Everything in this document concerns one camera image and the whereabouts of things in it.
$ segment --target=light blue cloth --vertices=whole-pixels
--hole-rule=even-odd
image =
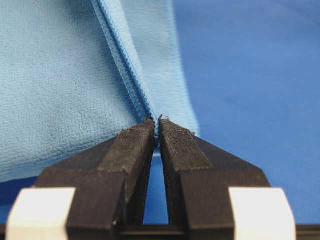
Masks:
[[[169,0],[2,1],[0,53],[0,182],[145,117],[198,133]]]

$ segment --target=microfiber cloth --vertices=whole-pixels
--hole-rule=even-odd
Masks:
[[[196,134],[170,0],[0,5],[0,182],[162,114]]]

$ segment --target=dark blue background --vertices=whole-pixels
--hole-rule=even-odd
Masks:
[[[0,224],[7,221],[9,211],[20,189],[32,186],[36,179],[36,177],[30,177],[0,183]]]
[[[320,1],[173,0],[201,136],[320,224]]]

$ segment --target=white block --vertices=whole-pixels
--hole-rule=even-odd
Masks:
[[[295,240],[294,215],[281,188],[229,187],[235,240]]]
[[[66,222],[76,189],[25,188],[9,214],[6,240],[67,240]]]

